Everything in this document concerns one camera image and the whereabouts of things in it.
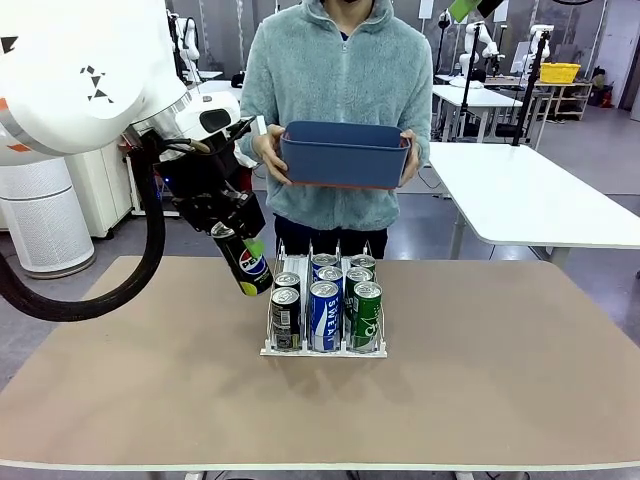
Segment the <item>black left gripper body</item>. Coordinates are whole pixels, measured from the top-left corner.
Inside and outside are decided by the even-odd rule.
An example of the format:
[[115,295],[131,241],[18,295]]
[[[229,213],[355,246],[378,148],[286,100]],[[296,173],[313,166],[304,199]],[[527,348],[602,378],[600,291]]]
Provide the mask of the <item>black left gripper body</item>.
[[184,153],[159,164],[174,207],[195,230],[206,234],[218,223],[239,235],[259,234],[265,219],[250,169],[240,165],[235,144],[220,134],[205,143],[211,148],[208,154]]

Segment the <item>person right hand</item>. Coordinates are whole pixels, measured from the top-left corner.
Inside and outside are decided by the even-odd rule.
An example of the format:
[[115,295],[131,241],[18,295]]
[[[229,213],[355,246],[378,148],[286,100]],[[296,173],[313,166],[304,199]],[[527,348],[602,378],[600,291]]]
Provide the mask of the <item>person right hand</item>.
[[269,125],[265,134],[253,138],[252,147],[269,174],[279,183],[290,185],[291,181],[286,176],[288,165],[279,157],[280,139],[284,132],[282,126]]

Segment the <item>person left hand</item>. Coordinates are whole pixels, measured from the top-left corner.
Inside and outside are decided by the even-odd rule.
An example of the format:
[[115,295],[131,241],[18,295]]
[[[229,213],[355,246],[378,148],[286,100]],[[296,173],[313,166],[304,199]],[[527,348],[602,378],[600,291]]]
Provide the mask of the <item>person left hand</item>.
[[409,144],[409,151],[407,153],[404,170],[399,183],[399,186],[403,187],[416,175],[420,168],[421,147],[416,134],[411,129],[403,131],[401,133],[401,137]]

